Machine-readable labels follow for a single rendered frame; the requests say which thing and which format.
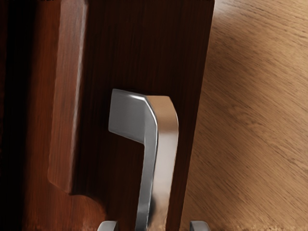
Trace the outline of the dark brown wooden drawer cabinet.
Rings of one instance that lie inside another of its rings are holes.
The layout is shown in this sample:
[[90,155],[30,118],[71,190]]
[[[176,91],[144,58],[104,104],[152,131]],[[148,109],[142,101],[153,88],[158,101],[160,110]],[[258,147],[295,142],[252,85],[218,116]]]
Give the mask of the dark brown wooden drawer cabinet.
[[215,0],[0,0],[0,231],[135,227],[143,146],[108,131],[113,89],[168,96],[178,231]]

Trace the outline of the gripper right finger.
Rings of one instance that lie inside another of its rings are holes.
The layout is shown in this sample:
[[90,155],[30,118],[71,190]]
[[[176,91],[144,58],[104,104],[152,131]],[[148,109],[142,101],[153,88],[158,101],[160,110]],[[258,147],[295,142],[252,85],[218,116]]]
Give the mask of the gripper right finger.
[[190,231],[211,231],[209,225],[201,220],[190,221]]

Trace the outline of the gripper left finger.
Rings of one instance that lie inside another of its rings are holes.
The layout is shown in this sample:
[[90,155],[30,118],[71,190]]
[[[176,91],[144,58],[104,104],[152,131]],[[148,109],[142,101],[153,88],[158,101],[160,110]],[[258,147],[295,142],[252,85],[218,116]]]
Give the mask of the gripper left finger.
[[118,231],[118,222],[117,221],[103,221],[97,231]]

